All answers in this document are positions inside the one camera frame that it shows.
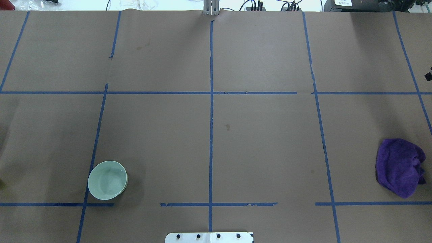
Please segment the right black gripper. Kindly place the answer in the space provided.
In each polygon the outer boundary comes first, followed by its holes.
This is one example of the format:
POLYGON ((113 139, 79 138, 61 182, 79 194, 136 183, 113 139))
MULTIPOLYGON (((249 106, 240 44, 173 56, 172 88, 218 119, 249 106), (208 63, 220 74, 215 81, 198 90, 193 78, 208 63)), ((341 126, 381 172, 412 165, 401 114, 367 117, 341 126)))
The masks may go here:
POLYGON ((424 78, 426 81, 432 81, 432 67, 430 68, 430 71, 424 75, 424 78))

